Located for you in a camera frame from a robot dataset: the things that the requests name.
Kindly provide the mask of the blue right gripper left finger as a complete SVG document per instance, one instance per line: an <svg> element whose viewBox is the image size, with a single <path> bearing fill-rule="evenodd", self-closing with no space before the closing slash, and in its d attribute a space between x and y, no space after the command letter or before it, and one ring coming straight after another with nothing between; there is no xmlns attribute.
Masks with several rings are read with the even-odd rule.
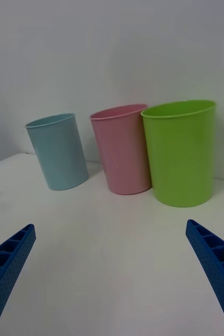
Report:
<svg viewBox="0 0 224 336"><path fill-rule="evenodd" d="M35 240L35 227L28 224L0 245L0 317Z"/></svg>

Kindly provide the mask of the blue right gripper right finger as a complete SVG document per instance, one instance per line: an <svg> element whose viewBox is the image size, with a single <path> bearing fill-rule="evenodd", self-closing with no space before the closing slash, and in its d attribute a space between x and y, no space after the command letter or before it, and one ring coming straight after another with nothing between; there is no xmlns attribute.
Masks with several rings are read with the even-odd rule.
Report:
<svg viewBox="0 0 224 336"><path fill-rule="evenodd" d="M192 219L187 221L186 237L224 313L224 241Z"/></svg>

